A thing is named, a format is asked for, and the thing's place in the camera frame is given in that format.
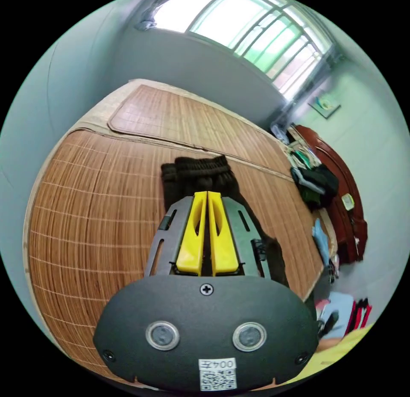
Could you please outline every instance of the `white label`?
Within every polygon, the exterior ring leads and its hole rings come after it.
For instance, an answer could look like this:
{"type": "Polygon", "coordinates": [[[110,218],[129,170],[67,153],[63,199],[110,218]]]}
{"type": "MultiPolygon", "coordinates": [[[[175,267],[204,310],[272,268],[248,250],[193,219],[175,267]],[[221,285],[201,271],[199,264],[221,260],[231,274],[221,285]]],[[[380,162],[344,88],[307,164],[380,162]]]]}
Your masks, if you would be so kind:
{"type": "Polygon", "coordinates": [[[237,388],[235,358],[200,359],[198,364],[201,391],[223,391],[237,388]]]}

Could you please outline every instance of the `bed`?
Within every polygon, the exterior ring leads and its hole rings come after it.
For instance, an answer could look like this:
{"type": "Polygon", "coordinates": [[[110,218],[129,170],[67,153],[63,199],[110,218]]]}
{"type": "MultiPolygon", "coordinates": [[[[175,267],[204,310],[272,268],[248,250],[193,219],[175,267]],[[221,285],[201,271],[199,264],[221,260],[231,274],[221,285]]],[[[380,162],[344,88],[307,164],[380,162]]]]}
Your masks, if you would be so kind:
{"type": "Polygon", "coordinates": [[[303,300],[323,271],[310,213],[283,146],[223,107],[137,79],[109,94],[60,139],[34,183],[23,233],[26,277],[55,343],[119,382],[92,337],[110,298],[141,279],[164,215],[162,163],[225,154],[265,232],[279,241],[290,288],[303,300]]]}

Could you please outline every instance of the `gray gripper frame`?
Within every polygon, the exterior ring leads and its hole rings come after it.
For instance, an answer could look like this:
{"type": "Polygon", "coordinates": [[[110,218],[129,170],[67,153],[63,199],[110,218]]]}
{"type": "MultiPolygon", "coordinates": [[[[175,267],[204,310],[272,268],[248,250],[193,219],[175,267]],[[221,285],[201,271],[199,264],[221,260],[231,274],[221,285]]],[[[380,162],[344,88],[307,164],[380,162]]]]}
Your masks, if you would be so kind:
{"type": "Polygon", "coordinates": [[[151,275],[153,266],[155,266],[155,275],[170,274],[179,254],[192,202],[193,196],[184,197],[175,202],[163,217],[149,250],[144,277],[151,275]],[[154,265],[161,241],[163,241],[161,254],[154,265]]]}
{"type": "Polygon", "coordinates": [[[261,250],[263,244],[247,210],[243,205],[230,197],[223,197],[225,214],[231,227],[232,239],[236,248],[239,264],[245,276],[260,276],[258,263],[263,276],[270,279],[266,257],[261,250]]]}

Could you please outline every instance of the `white wall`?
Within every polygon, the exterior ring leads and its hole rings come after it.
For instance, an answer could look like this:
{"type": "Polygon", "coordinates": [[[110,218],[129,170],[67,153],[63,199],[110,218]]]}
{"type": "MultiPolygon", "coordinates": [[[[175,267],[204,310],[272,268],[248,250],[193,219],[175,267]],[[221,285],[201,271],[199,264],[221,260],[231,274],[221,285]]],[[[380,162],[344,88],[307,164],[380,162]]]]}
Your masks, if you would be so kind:
{"type": "Polygon", "coordinates": [[[112,90],[133,78],[160,81],[269,128],[269,118],[285,100],[265,74],[214,44],[163,29],[137,31],[133,25],[117,48],[112,90]]]}
{"type": "Polygon", "coordinates": [[[22,304],[43,332],[23,267],[28,198],[40,167],[57,141],[111,92],[112,59],[137,2],[114,1],[84,18],[54,43],[20,87],[1,131],[1,256],[22,304]]]}
{"type": "MultiPolygon", "coordinates": [[[[312,128],[328,142],[356,181],[368,223],[364,260],[342,266],[340,279],[331,289],[357,299],[368,297],[373,306],[371,323],[393,295],[410,252],[410,136],[389,86],[355,45],[349,43],[350,53],[359,54],[352,57],[356,62],[341,63],[321,86],[341,108],[326,120],[304,104],[293,121],[312,128]]],[[[329,289],[324,275],[316,297],[323,298],[329,289]]]]}

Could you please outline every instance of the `bamboo mat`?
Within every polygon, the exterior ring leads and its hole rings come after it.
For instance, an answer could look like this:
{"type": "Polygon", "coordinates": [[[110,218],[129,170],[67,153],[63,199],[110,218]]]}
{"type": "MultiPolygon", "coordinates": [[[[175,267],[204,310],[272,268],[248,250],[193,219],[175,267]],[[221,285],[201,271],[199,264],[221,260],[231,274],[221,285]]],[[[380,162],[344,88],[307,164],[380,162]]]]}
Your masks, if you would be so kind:
{"type": "MultiPolygon", "coordinates": [[[[116,378],[94,348],[109,299],[143,277],[164,215],[160,166],[178,156],[209,157],[78,130],[61,143],[38,185],[29,221],[29,272],[43,318],[80,365],[116,378]]],[[[313,216],[293,182],[230,160],[244,197],[281,244],[290,288],[310,294],[323,265],[313,216]]]]}
{"type": "Polygon", "coordinates": [[[228,111],[155,86],[138,86],[109,118],[108,126],[119,133],[235,156],[289,175],[289,161],[267,133],[228,111]]]}

